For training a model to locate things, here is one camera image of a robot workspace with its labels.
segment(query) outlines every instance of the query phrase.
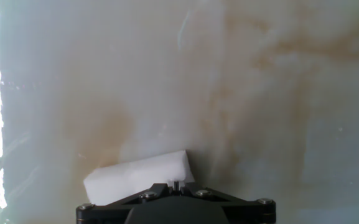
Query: bolt head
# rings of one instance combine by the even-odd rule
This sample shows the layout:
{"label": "bolt head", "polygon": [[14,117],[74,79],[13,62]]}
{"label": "bolt head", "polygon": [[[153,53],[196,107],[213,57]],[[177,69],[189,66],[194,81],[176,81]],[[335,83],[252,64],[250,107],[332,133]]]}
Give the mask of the bolt head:
{"label": "bolt head", "polygon": [[272,203],[273,200],[269,199],[269,198],[260,198],[260,199],[258,199],[258,202],[261,203],[261,204],[267,205],[267,204]]}
{"label": "bolt head", "polygon": [[80,205],[78,208],[81,210],[86,210],[86,209],[90,209],[92,207],[94,207],[95,205],[92,203],[84,203],[82,205]]}
{"label": "bolt head", "polygon": [[150,199],[150,198],[155,198],[155,197],[157,197],[157,193],[152,192],[152,191],[144,192],[143,194],[141,194],[141,198]]}
{"label": "bolt head", "polygon": [[198,190],[198,191],[196,191],[196,195],[199,197],[208,197],[208,196],[211,196],[212,193],[207,190]]}

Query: black metal bracket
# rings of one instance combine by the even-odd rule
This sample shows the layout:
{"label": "black metal bracket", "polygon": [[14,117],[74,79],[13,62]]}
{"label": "black metal bracket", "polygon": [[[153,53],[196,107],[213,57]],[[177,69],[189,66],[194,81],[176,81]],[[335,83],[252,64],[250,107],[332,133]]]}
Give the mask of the black metal bracket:
{"label": "black metal bracket", "polygon": [[77,224],[108,223],[275,223],[273,200],[245,201],[195,182],[150,189],[106,206],[79,206]]}

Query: white foam block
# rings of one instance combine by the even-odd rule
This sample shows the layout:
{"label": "white foam block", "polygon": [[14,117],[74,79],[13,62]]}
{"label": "white foam block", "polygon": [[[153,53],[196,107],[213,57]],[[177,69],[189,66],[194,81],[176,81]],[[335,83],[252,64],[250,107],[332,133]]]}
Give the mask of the white foam block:
{"label": "white foam block", "polygon": [[193,182],[185,151],[94,170],[84,180],[91,203],[107,205],[155,183]]}

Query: marble surface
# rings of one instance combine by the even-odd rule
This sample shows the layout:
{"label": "marble surface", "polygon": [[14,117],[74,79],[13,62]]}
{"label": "marble surface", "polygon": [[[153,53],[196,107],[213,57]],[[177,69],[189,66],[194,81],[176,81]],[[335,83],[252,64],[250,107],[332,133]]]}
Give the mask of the marble surface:
{"label": "marble surface", "polygon": [[0,1],[0,72],[0,223],[183,149],[278,223],[359,223],[359,0]]}

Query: white surface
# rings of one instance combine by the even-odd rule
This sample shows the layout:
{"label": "white surface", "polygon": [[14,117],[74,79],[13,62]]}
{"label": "white surface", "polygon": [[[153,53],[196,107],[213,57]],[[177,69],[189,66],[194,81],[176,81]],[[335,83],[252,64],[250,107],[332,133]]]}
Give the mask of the white surface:
{"label": "white surface", "polygon": [[94,170],[84,180],[91,203],[107,205],[155,183],[193,182],[186,152],[179,151]]}
{"label": "white surface", "polygon": [[0,71],[0,223],[73,223],[93,170],[184,149],[278,223],[359,223],[359,0],[0,1]]}

